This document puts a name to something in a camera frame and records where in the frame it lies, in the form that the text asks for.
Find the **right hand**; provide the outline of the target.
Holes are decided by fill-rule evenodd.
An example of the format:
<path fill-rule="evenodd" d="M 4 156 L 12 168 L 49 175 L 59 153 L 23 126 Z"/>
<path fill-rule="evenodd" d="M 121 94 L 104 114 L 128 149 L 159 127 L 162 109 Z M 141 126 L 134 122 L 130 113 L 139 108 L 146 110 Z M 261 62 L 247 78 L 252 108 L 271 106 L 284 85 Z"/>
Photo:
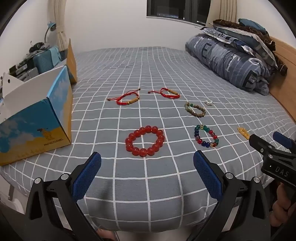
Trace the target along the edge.
<path fill-rule="evenodd" d="M 273 210 L 270 213 L 269 221 L 271 226 L 279 227 L 287 223 L 295 211 L 295 203 L 292 204 L 287 196 L 285 185 L 281 183 L 277 188 L 277 201 L 273 204 Z"/>

